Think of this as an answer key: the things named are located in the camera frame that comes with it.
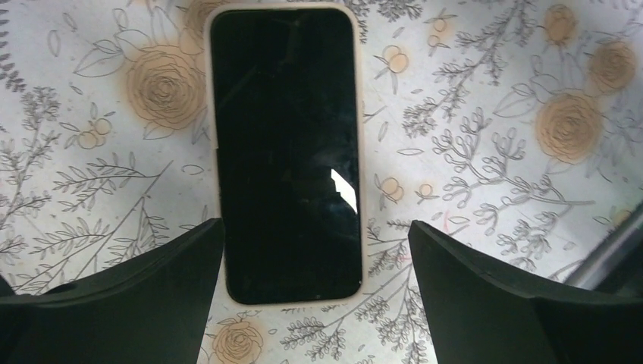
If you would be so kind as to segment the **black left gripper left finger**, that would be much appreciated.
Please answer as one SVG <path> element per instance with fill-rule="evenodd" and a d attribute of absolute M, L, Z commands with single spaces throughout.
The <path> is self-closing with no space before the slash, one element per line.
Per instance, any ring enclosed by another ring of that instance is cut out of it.
<path fill-rule="evenodd" d="M 41 295 L 1 284 L 3 363 L 195 363 L 224 248 L 210 219 Z"/>

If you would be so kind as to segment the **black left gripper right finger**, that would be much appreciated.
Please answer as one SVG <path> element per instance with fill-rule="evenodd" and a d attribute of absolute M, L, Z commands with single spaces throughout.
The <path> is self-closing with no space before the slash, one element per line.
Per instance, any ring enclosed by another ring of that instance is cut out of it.
<path fill-rule="evenodd" d="M 640 363 L 642 301 L 528 273 L 415 220 L 408 233 L 440 363 Z"/>

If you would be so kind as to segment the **phone with beige case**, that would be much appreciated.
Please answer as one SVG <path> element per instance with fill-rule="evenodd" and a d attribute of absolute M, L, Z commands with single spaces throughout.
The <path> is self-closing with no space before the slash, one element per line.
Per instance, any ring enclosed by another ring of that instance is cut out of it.
<path fill-rule="evenodd" d="M 227 292 L 245 306 L 345 300 L 362 286 L 356 21 L 330 3 L 209 17 Z"/>

